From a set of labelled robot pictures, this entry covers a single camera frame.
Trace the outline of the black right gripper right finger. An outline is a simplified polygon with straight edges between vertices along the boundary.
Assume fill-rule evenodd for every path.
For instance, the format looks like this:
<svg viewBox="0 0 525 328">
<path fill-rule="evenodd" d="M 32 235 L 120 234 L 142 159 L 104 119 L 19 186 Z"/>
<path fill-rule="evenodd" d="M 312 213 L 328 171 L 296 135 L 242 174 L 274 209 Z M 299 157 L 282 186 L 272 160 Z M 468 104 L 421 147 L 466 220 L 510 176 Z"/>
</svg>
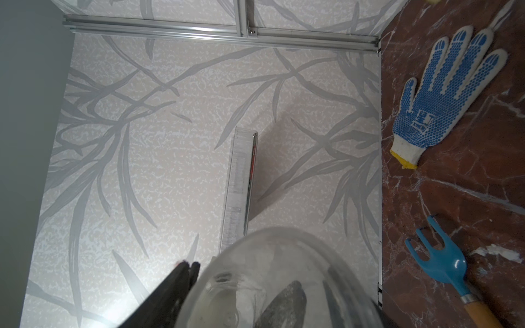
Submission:
<svg viewBox="0 0 525 328">
<path fill-rule="evenodd" d="M 384 311 L 374 302 L 372 302 L 377 314 L 379 315 L 382 325 L 385 328 L 399 328 L 397 323 L 393 321 L 389 316 L 387 316 Z"/>
</svg>

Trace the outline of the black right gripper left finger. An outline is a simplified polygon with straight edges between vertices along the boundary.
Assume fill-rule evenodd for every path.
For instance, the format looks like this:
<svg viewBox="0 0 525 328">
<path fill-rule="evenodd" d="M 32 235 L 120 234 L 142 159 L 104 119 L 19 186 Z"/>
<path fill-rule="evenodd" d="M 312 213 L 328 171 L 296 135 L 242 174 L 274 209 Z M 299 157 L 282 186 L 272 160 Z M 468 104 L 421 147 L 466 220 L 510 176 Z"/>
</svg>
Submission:
<svg viewBox="0 0 525 328">
<path fill-rule="evenodd" d="M 196 283 L 200 263 L 183 261 L 151 293 L 120 328 L 174 327 L 190 290 Z"/>
</svg>

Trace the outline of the glass jar with oatmeal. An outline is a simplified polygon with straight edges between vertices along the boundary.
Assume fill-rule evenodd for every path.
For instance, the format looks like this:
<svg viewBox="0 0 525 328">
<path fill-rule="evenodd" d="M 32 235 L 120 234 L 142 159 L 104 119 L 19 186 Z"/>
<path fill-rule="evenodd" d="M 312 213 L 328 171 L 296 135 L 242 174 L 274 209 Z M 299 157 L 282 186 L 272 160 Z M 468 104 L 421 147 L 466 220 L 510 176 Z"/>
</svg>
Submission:
<svg viewBox="0 0 525 328">
<path fill-rule="evenodd" d="M 296 228 L 253 232 L 224 250 L 191 289 L 177 327 L 381 327 L 347 263 Z"/>
</svg>

